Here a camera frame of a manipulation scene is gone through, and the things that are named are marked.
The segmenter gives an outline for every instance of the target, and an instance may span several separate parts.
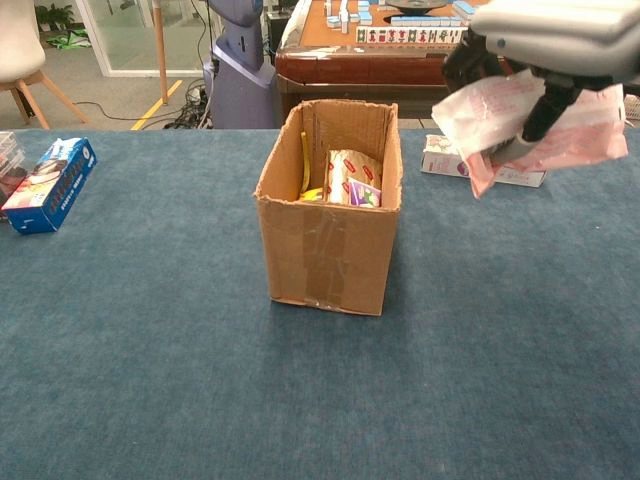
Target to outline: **mahjong table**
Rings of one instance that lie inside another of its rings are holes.
[[[488,0],[467,1],[478,6]],[[334,0],[333,12],[339,9],[340,1]],[[358,1],[349,0],[348,9],[358,13]],[[409,35],[412,27],[395,28],[388,21],[400,15],[397,9],[371,5],[369,11],[371,25],[350,23],[349,32],[343,34],[327,25],[324,0],[298,2],[276,53],[284,118],[300,101],[316,98],[395,102],[401,117],[428,118],[431,106],[446,96],[440,70],[457,44],[460,27],[443,33],[444,27],[414,26],[416,32]],[[429,14],[454,16],[451,5]],[[398,33],[394,38],[392,31]]]

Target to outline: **packing tape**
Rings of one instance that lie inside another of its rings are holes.
[[[334,310],[341,307],[349,265],[344,261],[346,244],[344,212],[326,206],[308,208],[303,217],[304,302]]]

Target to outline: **snack bag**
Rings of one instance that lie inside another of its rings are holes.
[[[482,79],[433,107],[433,119],[469,168],[476,198],[493,186],[505,166],[536,172],[594,165],[628,154],[624,95],[622,86],[614,85],[600,92],[584,90],[531,152],[493,165],[482,152],[517,135],[543,93],[544,80],[525,70]]]
[[[355,150],[330,150],[327,156],[324,189],[327,202],[380,206],[382,164],[379,161]],[[352,188],[359,190],[352,195]]]

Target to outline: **wooden table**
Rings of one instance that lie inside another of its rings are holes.
[[[333,11],[339,7],[340,2],[334,1]],[[356,0],[349,1],[349,11],[358,11]],[[372,26],[390,27],[385,17],[399,12],[372,5],[371,14]],[[454,15],[451,5],[431,14]],[[441,68],[455,45],[357,43],[357,26],[351,23],[348,34],[332,30],[326,24],[324,0],[300,0],[276,55],[285,116],[301,100],[355,98],[396,102],[405,118],[428,117],[431,106],[447,94]]]

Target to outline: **wooden chair leg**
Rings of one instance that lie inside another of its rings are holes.
[[[24,108],[24,105],[22,104],[22,99],[20,98],[18,89],[12,88],[11,95],[13,96],[13,100],[16,102],[16,106],[18,107],[18,110],[20,110],[20,115],[22,115],[22,119],[24,120],[24,123],[29,125],[31,123],[31,118],[29,117],[29,114],[27,113],[27,111]]]
[[[27,99],[27,102],[29,102],[29,105],[31,105],[31,109],[33,110],[33,113],[36,114],[36,117],[38,117],[38,120],[40,121],[40,125],[42,126],[42,128],[44,128],[45,130],[50,130],[49,124],[47,123],[47,119],[44,118],[44,114],[42,113],[42,110],[40,110],[40,107],[36,103],[36,99],[33,98],[33,95],[31,95],[31,91],[29,90],[29,87],[27,87],[27,84],[24,83],[24,80],[18,80],[17,83],[18,83],[18,89],[25,96],[25,98]]]
[[[44,73],[42,74],[42,83],[45,87],[49,89],[51,93],[53,93],[58,99],[65,104],[65,106],[71,110],[76,117],[78,117],[82,123],[89,123],[89,117],[87,117],[82,111],[74,105],[74,103],[69,100],[69,98],[62,93],[62,90],[58,88],[58,86],[51,81],[49,77],[47,77]]]

